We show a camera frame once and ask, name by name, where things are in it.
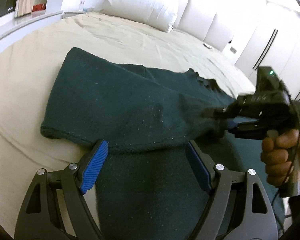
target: blue gripper pad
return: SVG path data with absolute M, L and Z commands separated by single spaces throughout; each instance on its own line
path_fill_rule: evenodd
M 227 120 L 227 130 L 231 130 L 237 126 L 238 126 L 238 124 L 236 122 L 234 122 L 233 119 Z
M 207 167 L 203 164 L 190 142 L 186 144 L 185 152 L 200 188 L 210 194 L 212 192 L 211 176 Z
M 107 156 L 108 142 L 101 140 L 79 161 L 78 180 L 81 182 L 80 191 L 83 195 L 92 189 Z

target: black cable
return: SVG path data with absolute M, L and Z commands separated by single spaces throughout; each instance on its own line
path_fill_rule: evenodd
M 294 160 L 297 156 L 297 151 L 298 151 L 298 148 L 299 148 L 299 142 L 300 142 L 300 114 L 294 104 L 294 102 L 291 100 L 290 98 L 290 104 L 292 104 L 293 108 L 294 108 L 294 111 L 296 112 L 297 114 L 297 117 L 298 117 L 298 130 L 299 130 L 299 135 L 298 135 L 298 140 L 297 140 L 297 144 L 296 146 L 292 149 L 292 153 L 293 153 L 293 158 L 292 158 L 292 162 L 291 162 L 291 165 L 290 165 L 290 168 L 289 168 L 289 171 L 286 175 L 286 177 L 284 178 L 283 180 L 283 183 L 281 184 L 281 186 L 285 183 L 285 181 L 287 180 L 287 178 L 289 177 L 290 175 L 290 172 L 291 172 L 291 169 L 293 167 L 293 163 L 294 163 Z M 279 190 L 277 190 L 277 192 L 275 193 L 272 201 L 271 201 L 271 207 L 273 209 L 273 213 L 274 213 L 274 217 L 275 217 L 275 220 L 278 222 L 279 226 L 280 226 L 280 229 L 282 230 L 282 233 L 284 233 L 284 228 L 283 228 L 283 224 L 281 223 L 280 219 L 278 218 L 278 216 L 276 215 L 275 211 L 274 211 L 274 208 L 273 208 L 273 205 L 274 205 L 274 201 L 276 200 L 276 198 L 278 197 L 279 195 Z

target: beige bedsheet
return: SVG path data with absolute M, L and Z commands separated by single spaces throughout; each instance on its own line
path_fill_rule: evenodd
M 175 72 L 193 68 L 204 78 L 216 79 L 232 96 L 254 90 L 220 52 L 206 49 L 198 39 L 178 30 L 164 33 L 129 20 L 90 13 L 27 35 L 0 54 L 0 224 L 11 236 L 35 172 L 42 167 L 48 171 L 63 169 L 84 153 L 71 142 L 40 135 L 51 88 L 72 47 L 115 63 Z M 95 210 L 91 192 L 88 204 Z

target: human hand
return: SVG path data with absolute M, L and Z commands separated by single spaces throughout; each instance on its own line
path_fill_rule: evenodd
M 267 182 L 273 186 L 282 185 L 291 165 L 288 162 L 289 149 L 297 144 L 299 131 L 290 130 L 280 135 L 275 142 L 271 138 L 262 141 L 261 161 L 266 164 Z M 300 142 L 298 146 L 300 160 Z

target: metal pivot screw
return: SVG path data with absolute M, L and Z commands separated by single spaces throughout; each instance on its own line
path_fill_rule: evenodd
M 254 169 L 248 169 L 248 173 L 250 175 L 255 175 L 256 174 L 256 171 Z
M 37 171 L 37 174 L 38 174 L 38 175 L 44 174 L 44 169 L 39 169 L 39 170 Z
M 71 169 L 71 170 L 75 170 L 77 167 L 78 167 L 78 165 L 76 163 L 71 163 L 69 165 L 69 169 Z
M 217 164 L 216 169 L 219 171 L 223 171 L 225 169 L 225 167 L 222 164 Z

